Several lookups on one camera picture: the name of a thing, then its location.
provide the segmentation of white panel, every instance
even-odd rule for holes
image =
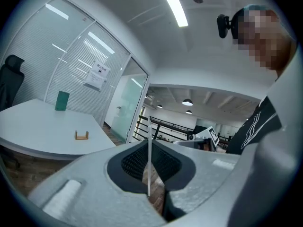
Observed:
[[[49,5],[67,15],[68,19],[44,6],[25,23],[6,53],[5,57],[14,54],[25,60],[21,66],[25,79],[14,104],[44,98],[59,58],[79,33],[92,23],[91,18],[65,0],[53,0]]]
[[[9,46],[9,43],[16,35],[17,31],[35,12],[37,12],[48,1],[50,0],[21,0],[20,3],[16,6],[8,18],[5,26],[3,27],[0,36],[1,61],[7,47]]]
[[[59,90],[68,92],[70,97],[67,108],[91,114],[100,122],[108,97],[119,80],[120,69],[128,56],[129,53],[109,33],[97,23],[93,24],[75,41],[60,62],[46,101],[55,104]],[[96,60],[110,68],[101,91],[84,85],[84,80]]]

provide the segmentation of glass door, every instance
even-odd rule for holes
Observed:
[[[111,133],[122,142],[126,142],[146,79],[147,74],[131,59],[120,79],[125,85],[110,128]]]

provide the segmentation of person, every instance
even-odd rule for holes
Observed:
[[[248,5],[232,18],[233,42],[261,67],[281,76],[297,51],[297,42],[283,27],[273,10],[261,5]],[[240,155],[245,147],[259,142],[266,134],[281,128],[281,122],[268,97],[261,100],[252,116],[232,138],[226,153]]]

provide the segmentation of wooden stand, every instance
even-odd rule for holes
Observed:
[[[89,132],[86,131],[85,136],[78,136],[77,131],[75,131],[75,140],[88,140],[89,139]]]

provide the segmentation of floor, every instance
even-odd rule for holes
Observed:
[[[110,133],[107,126],[103,126],[103,131],[116,146],[123,144]],[[14,186],[25,196],[28,196],[28,194],[44,179],[70,163],[70,161],[49,160],[31,157],[17,152],[12,153],[15,158],[18,159],[21,167],[16,169],[12,162],[6,161],[5,159],[4,163]],[[151,175],[151,195],[149,197],[149,201],[161,214],[164,202],[164,184],[159,178],[154,167],[152,167]],[[143,183],[147,184],[147,168],[144,170]]]

